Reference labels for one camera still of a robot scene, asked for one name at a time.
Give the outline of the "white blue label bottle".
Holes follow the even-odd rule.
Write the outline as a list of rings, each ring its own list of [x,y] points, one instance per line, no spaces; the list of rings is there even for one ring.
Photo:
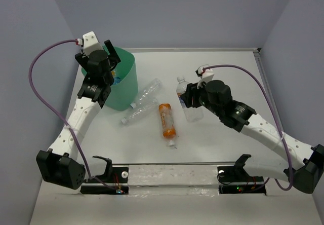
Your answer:
[[[177,81],[178,86],[176,88],[176,93],[187,122],[193,123],[202,120],[204,117],[202,109],[192,107],[192,103],[186,95],[187,85],[189,83],[185,80],[184,76],[177,77]]]

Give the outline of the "blue label water bottle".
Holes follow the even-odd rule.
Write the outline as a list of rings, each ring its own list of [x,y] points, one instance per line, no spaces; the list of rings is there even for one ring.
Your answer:
[[[113,85],[117,85],[121,82],[121,78],[120,77],[114,77],[114,82],[113,82]]]

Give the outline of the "orange label bottle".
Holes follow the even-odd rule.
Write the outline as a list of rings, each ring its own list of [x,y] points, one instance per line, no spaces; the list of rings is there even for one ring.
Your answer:
[[[177,132],[174,125],[171,105],[168,103],[160,104],[158,111],[161,119],[163,138],[167,141],[169,147],[175,148],[175,138],[177,137]]]

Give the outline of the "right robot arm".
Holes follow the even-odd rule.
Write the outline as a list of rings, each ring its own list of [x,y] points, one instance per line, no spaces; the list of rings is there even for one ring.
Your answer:
[[[205,107],[226,127],[246,135],[281,157],[259,161],[250,154],[241,155],[225,167],[226,182],[263,176],[292,182],[297,190],[312,194],[323,175],[323,146],[302,143],[279,131],[250,106],[232,98],[231,89],[220,80],[189,83],[180,95],[187,108]]]

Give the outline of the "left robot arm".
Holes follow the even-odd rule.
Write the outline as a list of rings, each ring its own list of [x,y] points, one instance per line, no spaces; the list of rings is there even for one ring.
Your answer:
[[[45,182],[77,190],[85,179],[93,179],[85,154],[81,149],[86,132],[99,111],[105,105],[114,83],[112,71],[121,62],[110,40],[104,44],[89,39],[73,40],[82,46],[75,55],[76,61],[87,72],[77,94],[69,118],[63,117],[30,86],[37,98],[64,123],[57,139],[46,151],[39,151],[36,162]]]

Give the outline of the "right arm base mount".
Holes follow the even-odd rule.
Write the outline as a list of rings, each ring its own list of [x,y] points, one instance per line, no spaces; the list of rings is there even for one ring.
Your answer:
[[[251,157],[249,154],[243,154],[233,165],[219,166],[217,168],[219,194],[266,194],[264,178],[261,176],[250,176],[244,169],[246,161]]]

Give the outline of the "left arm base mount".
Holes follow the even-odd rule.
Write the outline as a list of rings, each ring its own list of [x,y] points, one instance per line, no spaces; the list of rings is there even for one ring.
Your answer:
[[[129,166],[113,164],[112,160],[102,156],[93,156],[99,166],[92,165],[98,180],[85,179],[80,186],[80,193],[83,195],[128,195],[129,194]]]

